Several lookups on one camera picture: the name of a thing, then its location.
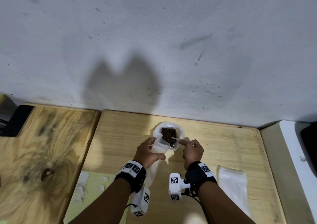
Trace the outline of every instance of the hand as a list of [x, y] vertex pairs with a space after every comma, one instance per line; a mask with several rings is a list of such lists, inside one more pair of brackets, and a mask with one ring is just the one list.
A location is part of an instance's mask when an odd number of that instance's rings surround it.
[[184, 168], [187, 171], [191, 163], [197, 161], [199, 162], [201, 160], [204, 149], [197, 140], [193, 140], [191, 142], [180, 140], [179, 143], [185, 146], [185, 149], [183, 150], [183, 159], [185, 159]]
[[137, 152], [133, 158], [133, 160], [139, 162], [145, 170], [152, 166], [157, 160], [166, 159], [166, 156], [162, 153], [158, 154], [151, 152], [152, 146], [150, 145], [153, 145], [155, 140], [155, 137], [147, 138], [145, 142], [137, 147]]

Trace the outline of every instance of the dark brown food pieces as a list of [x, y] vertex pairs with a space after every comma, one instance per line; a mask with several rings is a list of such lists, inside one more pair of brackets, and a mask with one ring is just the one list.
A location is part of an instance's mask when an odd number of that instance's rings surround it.
[[162, 139], [170, 144], [171, 147], [174, 147], [174, 144], [176, 142], [175, 139], [172, 139], [171, 137], [176, 137], [176, 130], [170, 129], [170, 128], [162, 128]]

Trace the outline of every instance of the black cable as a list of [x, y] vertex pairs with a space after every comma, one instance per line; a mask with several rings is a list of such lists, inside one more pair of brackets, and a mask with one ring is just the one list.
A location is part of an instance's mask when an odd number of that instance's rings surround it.
[[3, 120], [3, 119], [0, 119], [0, 122], [3, 123], [3, 124], [7, 124], [8, 122]]
[[135, 204], [133, 204], [133, 203], [128, 204], [128, 205], [126, 206], [126, 208], [127, 208], [128, 206], [134, 206], [134, 207], [137, 207], [137, 205], [135, 205]]
[[203, 212], [204, 212], [204, 215], [205, 215], [205, 218], [206, 218], [207, 223], [208, 223], [208, 224], [211, 224], [211, 222], [210, 222], [210, 220], [209, 220], [209, 218], [208, 218], [207, 212], [206, 212], [205, 208], [201, 205], [201, 203], [200, 203], [196, 198], [194, 198], [193, 196], [191, 196], [190, 194], [185, 194], [185, 193], [181, 193], [181, 194], [182, 194], [182, 195], [186, 195], [186, 196], [190, 196], [190, 197], [193, 198], [196, 202], [198, 202], [199, 205], [201, 206], [201, 208], [203, 209]]

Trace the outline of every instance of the person's right arm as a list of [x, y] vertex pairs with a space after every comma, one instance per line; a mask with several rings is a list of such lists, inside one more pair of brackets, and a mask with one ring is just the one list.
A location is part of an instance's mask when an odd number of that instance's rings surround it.
[[[204, 153], [203, 147], [197, 140], [192, 142], [194, 145], [185, 140], [179, 142], [185, 146], [183, 158], [186, 171], [191, 163], [200, 161]], [[255, 224], [214, 182], [204, 182], [198, 190], [198, 198], [211, 223]]]

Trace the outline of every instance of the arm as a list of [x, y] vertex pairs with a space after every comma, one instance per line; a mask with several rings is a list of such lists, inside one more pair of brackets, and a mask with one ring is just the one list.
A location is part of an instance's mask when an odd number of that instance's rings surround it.
[[[186, 171], [193, 162], [200, 162], [204, 153], [203, 147], [197, 140], [192, 142], [185, 140], [179, 142], [185, 146], [183, 158]], [[198, 197], [212, 223], [255, 224], [214, 182], [204, 182], [198, 190]]]
[[[156, 138], [148, 138], [138, 146], [134, 161], [148, 169], [157, 160], [165, 160], [164, 154], [152, 153]], [[70, 224], [117, 224], [120, 222], [129, 200], [131, 186], [123, 178], [116, 179], [96, 200], [83, 210]]]

